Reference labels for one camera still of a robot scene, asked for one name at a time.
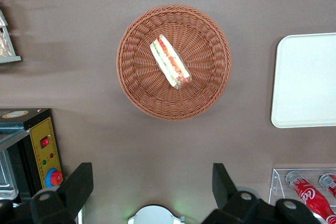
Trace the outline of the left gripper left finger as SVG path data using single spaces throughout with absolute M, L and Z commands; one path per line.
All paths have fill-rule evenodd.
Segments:
M 92 191 L 92 164 L 81 163 L 60 186 L 42 189 L 18 207 L 1 200 L 1 223 L 75 223 Z

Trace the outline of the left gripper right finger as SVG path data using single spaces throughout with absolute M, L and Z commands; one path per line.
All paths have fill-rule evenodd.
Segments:
M 203 223 L 319 223 L 297 200 L 280 199 L 273 206 L 249 191 L 239 191 L 222 163 L 213 164 L 212 191 L 217 209 Z

